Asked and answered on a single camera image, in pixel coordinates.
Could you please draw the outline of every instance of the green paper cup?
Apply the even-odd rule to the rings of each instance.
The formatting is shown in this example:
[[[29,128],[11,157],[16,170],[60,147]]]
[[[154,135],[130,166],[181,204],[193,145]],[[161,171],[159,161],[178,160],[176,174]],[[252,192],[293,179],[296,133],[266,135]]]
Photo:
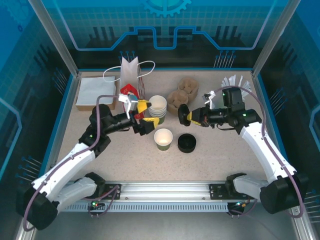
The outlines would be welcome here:
[[[160,124],[163,124],[163,123],[164,123],[165,118],[166,118],[166,114],[167,114],[167,112],[165,112],[165,113],[164,113],[164,114],[162,114],[162,115],[157,115],[157,114],[152,114],[152,113],[150,113],[151,117],[159,118],[159,123],[158,123],[158,125],[160,125]]]
[[[154,141],[156,143],[156,146],[161,151],[166,151],[170,148],[170,144],[173,138],[174,136],[172,132],[166,128],[159,129],[154,134]]]

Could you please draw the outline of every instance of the paper cup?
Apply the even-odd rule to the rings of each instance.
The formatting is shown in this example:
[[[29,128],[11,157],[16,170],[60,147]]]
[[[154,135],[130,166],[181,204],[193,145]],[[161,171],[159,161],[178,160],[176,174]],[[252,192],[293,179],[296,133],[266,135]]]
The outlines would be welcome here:
[[[149,110],[149,113],[150,113],[150,114],[158,115],[158,116],[163,115],[163,114],[165,114],[166,112],[167,112],[167,109],[165,109],[165,110],[163,110],[163,111],[159,111],[159,112],[155,112],[155,111]]]
[[[160,95],[155,95],[149,99],[151,107],[149,110],[153,113],[162,113],[164,110],[167,110],[167,100]]]
[[[160,125],[160,124],[163,124],[163,123],[164,123],[165,118],[166,118],[166,114],[167,114],[166,112],[165,112],[165,113],[163,113],[162,115],[157,115],[157,114],[152,114],[152,113],[150,113],[151,117],[159,118],[159,123],[158,123],[158,125]]]
[[[156,146],[161,151],[166,151],[170,148],[170,144],[174,136],[172,132],[166,128],[159,129],[154,134],[154,141]]]

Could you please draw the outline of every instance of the blue circuit graphic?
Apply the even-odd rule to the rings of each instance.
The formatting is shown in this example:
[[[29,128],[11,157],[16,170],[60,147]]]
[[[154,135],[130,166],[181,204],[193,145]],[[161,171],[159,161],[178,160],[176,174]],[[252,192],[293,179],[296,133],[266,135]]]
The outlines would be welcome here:
[[[66,19],[64,18],[63,14],[62,14],[62,12],[61,12],[60,7],[58,6],[57,0],[53,0],[53,2],[54,2],[54,5],[55,5],[55,7],[56,7],[56,9],[57,9],[57,12],[58,12],[61,20],[62,20],[62,23],[63,23],[63,25],[64,25],[64,27],[65,27],[65,29],[66,29],[66,31],[67,31],[67,33],[68,33],[71,41],[72,41],[72,44],[73,44],[74,48],[75,48],[76,50],[78,50],[78,51],[83,51],[83,52],[87,52],[87,51],[112,51],[112,50],[114,50],[114,49],[118,46],[119,43],[121,43],[121,41],[122,41],[126,36],[138,35],[138,30],[152,30],[153,45],[154,45],[154,48],[155,48],[155,49],[157,49],[157,50],[174,50],[174,49],[177,47],[178,30],[180,30],[180,29],[192,30],[192,34],[194,34],[194,35],[203,35],[203,36],[204,36],[205,38],[207,38],[207,39],[209,40],[209,42],[212,43],[212,45],[214,45],[218,50],[230,50],[230,51],[232,51],[232,50],[246,50],[246,51],[250,51],[250,50],[253,50],[253,49],[256,48],[256,46],[257,46],[257,44],[258,44],[258,41],[259,41],[259,39],[260,39],[260,37],[261,37],[261,35],[262,35],[265,27],[266,27],[266,24],[267,24],[267,22],[268,22],[268,20],[269,20],[269,18],[270,18],[270,16],[271,16],[271,14],[272,14],[275,6],[276,6],[276,4],[277,4],[277,0],[274,0],[272,6],[271,6],[270,9],[269,9],[269,12],[268,12],[267,16],[266,16],[266,18],[265,18],[265,20],[264,20],[264,22],[263,22],[263,24],[262,24],[262,26],[261,26],[261,29],[260,29],[260,31],[259,31],[259,33],[258,33],[258,35],[257,35],[257,37],[256,37],[256,39],[255,39],[255,41],[254,41],[254,43],[253,43],[253,46],[249,46],[249,47],[222,47],[222,46],[219,46],[219,45],[216,43],[216,41],[213,40],[213,38],[212,38],[206,31],[197,30],[197,26],[194,26],[194,25],[181,25],[181,26],[177,26],[177,27],[174,29],[174,33],[173,33],[173,45],[172,45],[172,46],[158,46],[158,44],[157,44],[157,33],[156,33],[156,28],[155,28],[154,26],[135,26],[135,27],[133,27],[133,31],[124,32],[124,33],[122,34],[122,36],[119,37],[119,38],[117,39],[117,41],[116,41],[111,47],[80,48],[80,47],[78,47],[78,45],[77,45],[77,43],[76,43],[76,40],[75,40],[73,34],[71,33],[71,30],[70,30],[70,28],[69,28],[69,26],[68,26],[68,24],[67,24],[67,21],[66,21]],[[168,16],[168,14],[171,13],[170,11],[173,11],[173,9],[170,10],[169,5],[166,5],[166,4],[168,4],[168,3],[171,3],[171,4],[172,4],[173,2],[179,2],[179,1],[178,1],[178,0],[175,0],[175,1],[170,1],[170,0],[169,0],[169,1],[162,1],[162,0],[143,0],[143,2],[144,2],[144,4],[145,4],[144,6],[145,6],[146,8],[149,8],[149,9],[151,9],[151,6],[153,6],[153,8],[154,8],[154,7],[155,7],[154,5],[156,5],[156,4],[157,4],[158,7],[159,7],[159,6],[162,6],[162,14],[163,14],[163,16],[164,16],[165,14],[166,14],[166,16]],[[186,3],[186,4],[189,3],[189,2],[190,2],[190,0],[188,0],[188,1],[184,0],[184,1],[183,1],[183,3]],[[178,11],[178,10],[180,11],[180,9],[183,8],[183,7],[184,7],[184,5],[180,5],[180,6],[179,6],[179,9],[178,9],[178,7],[174,8],[174,9],[175,9],[176,11]],[[154,13],[160,15],[160,11],[161,11],[161,10],[158,10],[157,12],[155,12],[154,9],[152,9],[152,11],[153,11]]]
[[[166,18],[168,15],[173,17],[175,14],[180,14],[181,10],[187,9],[187,4],[191,0],[140,0],[144,5],[145,10],[149,10],[151,14],[157,17],[163,16]]]

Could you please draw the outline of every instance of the paper bag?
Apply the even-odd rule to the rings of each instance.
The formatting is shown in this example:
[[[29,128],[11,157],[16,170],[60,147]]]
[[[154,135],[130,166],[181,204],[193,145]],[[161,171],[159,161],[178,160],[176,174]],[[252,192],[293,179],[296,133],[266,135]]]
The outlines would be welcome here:
[[[145,98],[145,85],[141,75],[141,68],[138,65],[138,57],[128,62],[124,57],[121,62],[120,70],[120,92],[122,94],[133,94],[138,99]],[[134,115],[135,119],[143,119],[143,112]]]

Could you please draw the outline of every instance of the aluminum frame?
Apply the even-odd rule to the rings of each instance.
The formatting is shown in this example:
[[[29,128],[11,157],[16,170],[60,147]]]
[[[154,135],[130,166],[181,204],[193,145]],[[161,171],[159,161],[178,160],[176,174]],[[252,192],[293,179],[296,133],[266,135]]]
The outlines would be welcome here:
[[[120,199],[115,200],[117,203],[237,203],[243,201],[243,199],[210,199],[209,185],[224,184],[225,181],[107,181],[106,183],[121,184]]]
[[[59,151],[61,148],[62,140],[64,139],[65,131],[67,128],[70,112],[72,105],[74,103],[74,99],[76,97],[78,85],[81,80],[81,73],[78,74],[77,76],[73,76],[72,82],[70,85],[70,89],[67,93],[67,97],[65,100],[65,105],[61,114],[61,119],[59,122],[59,125],[56,130],[56,134],[52,143],[52,148],[48,156],[48,161],[44,169],[44,173],[49,171],[51,166],[54,166],[57,162],[58,156],[59,156]]]
[[[268,57],[270,56],[272,50],[276,46],[279,38],[283,34],[286,26],[288,25],[291,17],[295,13],[299,3],[301,0],[289,0],[286,4],[281,16],[276,22],[268,40],[266,41],[259,57],[257,58],[254,66],[253,66],[253,76],[257,77],[260,73],[261,69],[265,65]]]
[[[264,98],[264,94],[262,91],[262,88],[260,86],[259,80],[258,80],[258,76],[254,76],[254,74],[252,73],[252,81],[253,81],[253,85],[254,85],[254,89],[256,92],[256,96],[260,99],[263,108],[265,110],[265,117],[266,117],[266,129],[268,130],[268,134],[271,138],[271,140],[274,142],[275,146],[279,148],[279,143],[276,137],[276,132],[275,129],[273,127],[272,121],[271,121],[271,117],[268,111],[268,107],[267,107],[267,103],[266,100]]]
[[[59,52],[62,60],[67,66],[68,70],[73,76],[76,76],[79,72],[76,63],[74,62],[64,40],[60,36],[58,29],[56,28],[53,20],[51,19],[46,7],[41,0],[28,0],[31,7],[33,8],[35,14],[39,18],[41,24],[43,25],[45,31],[49,35],[51,41],[53,42],[55,48]]]

